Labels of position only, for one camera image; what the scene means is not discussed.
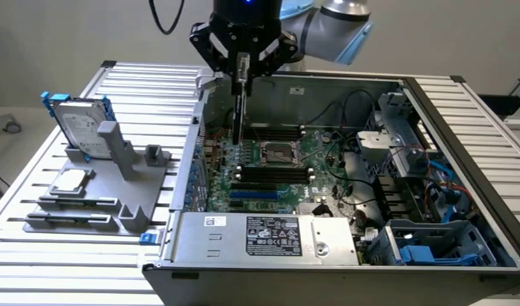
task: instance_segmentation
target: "hard drive label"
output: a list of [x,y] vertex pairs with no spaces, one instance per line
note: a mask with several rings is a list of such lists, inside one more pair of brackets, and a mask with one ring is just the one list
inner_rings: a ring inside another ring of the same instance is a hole
[[251,256],[302,256],[299,218],[247,217],[247,253]]
[[106,140],[98,134],[100,123],[98,119],[86,115],[66,113],[63,115],[75,146],[95,158],[111,158],[110,147]]

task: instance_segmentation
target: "white sticker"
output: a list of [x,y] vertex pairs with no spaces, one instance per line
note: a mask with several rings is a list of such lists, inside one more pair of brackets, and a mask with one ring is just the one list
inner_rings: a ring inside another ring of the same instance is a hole
[[70,169],[59,176],[54,185],[58,186],[59,191],[74,191],[82,186],[84,177],[84,170]]
[[306,94],[306,88],[291,87],[291,94],[299,94],[300,96],[303,96]]
[[204,226],[227,226],[227,217],[206,217]]
[[95,158],[111,158],[110,147],[98,134],[100,122],[90,116],[66,113],[63,115],[68,130],[72,133],[76,146]]

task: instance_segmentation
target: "power supply label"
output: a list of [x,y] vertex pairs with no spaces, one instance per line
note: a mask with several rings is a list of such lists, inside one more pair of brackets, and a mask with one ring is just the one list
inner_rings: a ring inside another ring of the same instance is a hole
[[247,217],[251,256],[302,256],[299,218]]

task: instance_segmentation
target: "motherboard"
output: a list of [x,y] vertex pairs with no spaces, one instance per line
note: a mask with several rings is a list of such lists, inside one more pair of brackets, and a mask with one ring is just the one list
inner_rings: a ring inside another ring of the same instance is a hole
[[[296,131],[250,128],[234,145],[227,130],[210,131],[206,159],[210,169],[207,211],[299,213],[299,205],[315,208],[338,204],[348,183],[343,148],[326,130]],[[338,209],[344,214],[346,207]]]

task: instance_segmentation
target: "gray wall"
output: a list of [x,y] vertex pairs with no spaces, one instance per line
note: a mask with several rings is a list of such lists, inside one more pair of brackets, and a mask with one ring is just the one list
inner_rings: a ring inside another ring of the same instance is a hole
[[[166,27],[178,0],[158,0]],[[350,68],[310,69],[463,75],[485,93],[520,77],[520,0],[371,0],[376,28]],[[44,90],[80,93],[104,59],[202,64],[192,23],[211,0],[187,0],[170,37],[147,0],[0,0],[0,105],[39,105]]]

